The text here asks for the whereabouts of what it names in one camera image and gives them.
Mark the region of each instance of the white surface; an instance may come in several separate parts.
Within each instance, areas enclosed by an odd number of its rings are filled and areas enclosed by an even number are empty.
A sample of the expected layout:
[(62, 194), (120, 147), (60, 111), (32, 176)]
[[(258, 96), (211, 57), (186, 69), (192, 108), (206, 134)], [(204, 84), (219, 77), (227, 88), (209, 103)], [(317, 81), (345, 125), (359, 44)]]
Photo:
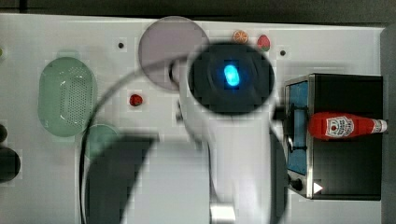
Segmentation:
[(210, 219), (209, 170), (207, 150), (201, 150), (188, 142), (155, 145), (121, 223), (206, 223)]
[[(99, 96), (138, 67), (137, 44), (153, 20), (0, 15), (0, 121), (8, 129), (6, 146), (21, 156), (21, 172), (0, 187), (1, 223), (79, 223), (78, 145), (53, 137), (37, 117), (38, 80), (61, 49), (81, 54), (98, 80)], [(379, 28), (284, 24), (198, 22), (212, 40), (229, 39), (235, 29), (248, 32), (249, 43), (268, 35), (267, 55), (278, 81), (312, 72), (379, 75)], [(124, 49), (118, 49), (121, 41)], [(282, 57), (280, 50), (287, 54)], [(131, 108), (132, 92), (145, 103)], [(162, 91), (145, 77), (128, 84), (101, 112), (101, 120), (119, 130), (157, 130), (163, 139), (187, 139), (176, 124), (177, 94)], [(290, 191), (283, 223), (380, 223), (380, 202), (308, 201)]]

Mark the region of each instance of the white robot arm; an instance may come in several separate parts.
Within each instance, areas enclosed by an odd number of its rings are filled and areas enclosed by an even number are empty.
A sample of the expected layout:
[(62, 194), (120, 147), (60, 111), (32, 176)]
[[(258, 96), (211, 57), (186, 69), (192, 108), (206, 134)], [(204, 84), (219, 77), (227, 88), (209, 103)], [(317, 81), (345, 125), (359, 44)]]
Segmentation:
[(271, 64), (249, 46), (218, 43), (190, 59), (188, 68), (180, 80), (181, 112), (194, 137), (209, 144), (219, 201), (233, 205), (234, 223), (270, 223)]

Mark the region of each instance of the red ketchup bottle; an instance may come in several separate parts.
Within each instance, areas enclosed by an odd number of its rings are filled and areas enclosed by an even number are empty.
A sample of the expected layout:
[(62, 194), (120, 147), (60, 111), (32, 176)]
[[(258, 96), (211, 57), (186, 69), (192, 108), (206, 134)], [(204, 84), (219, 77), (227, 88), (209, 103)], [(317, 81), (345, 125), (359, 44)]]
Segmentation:
[(383, 133), (387, 128), (387, 123), (382, 119), (367, 119), (347, 113), (316, 113), (308, 123), (309, 133), (323, 140)]

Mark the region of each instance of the bottle cap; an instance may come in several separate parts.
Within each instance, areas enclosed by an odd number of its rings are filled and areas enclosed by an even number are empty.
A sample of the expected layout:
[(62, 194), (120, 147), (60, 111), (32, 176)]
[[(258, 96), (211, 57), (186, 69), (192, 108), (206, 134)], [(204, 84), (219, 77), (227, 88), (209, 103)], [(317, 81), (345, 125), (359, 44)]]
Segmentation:
[(386, 121), (384, 121), (384, 120), (380, 120), (379, 122), (381, 122), (381, 133), (383, 133), (384, 131), (386, 131), (387, 130), (387, 128), (388, 128), (388, 124), (387, 124), (387, 122)]

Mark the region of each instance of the black container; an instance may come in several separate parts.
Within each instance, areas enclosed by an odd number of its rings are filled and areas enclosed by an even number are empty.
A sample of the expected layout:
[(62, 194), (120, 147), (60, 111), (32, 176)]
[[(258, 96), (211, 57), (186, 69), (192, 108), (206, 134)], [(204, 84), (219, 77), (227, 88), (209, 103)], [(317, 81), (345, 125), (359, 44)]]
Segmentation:
[[(383, 118), (382, 77), (312, 74), (296, 78), (285, 86), (287, 112), (290, 110), (289, 104), (295, 101), (295, 98), (290, 99), (296, 97), (296, 91), (290, 94), (290, 90), (293, 85), (302, 82), (307, 83), (307, 92), (301, 97), (307, 100), (308, 118), (314, 113), (325, 111), (344, 112), (370, 119)], [(285, 147), (291, 180), (301, 179), (303, 183), (301, 190), (292, 185), (290, 189), (315, 200), (379, 201), (382, 138), (381, 133), (376, 133), (347, 140), (323, 141), (305, 133), (304, 141), (300, 138), (299, 144), (303, 142), (306, 149), (297, 151)], [(285, 146), (290, 139), (285, 135)]]

